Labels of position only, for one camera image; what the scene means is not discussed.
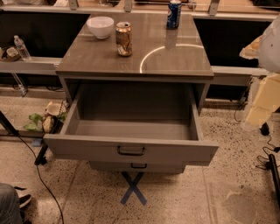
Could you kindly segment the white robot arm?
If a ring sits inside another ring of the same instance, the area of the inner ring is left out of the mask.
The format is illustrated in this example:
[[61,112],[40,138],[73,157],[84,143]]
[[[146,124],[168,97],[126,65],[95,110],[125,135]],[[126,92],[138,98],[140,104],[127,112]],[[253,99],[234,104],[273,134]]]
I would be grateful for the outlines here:
[[260,82],[243,124],[246,130],[256,130],[280,108],[280,15],[261,36],[241,50],[240,56],[258,59],[260,68],[269,72]]

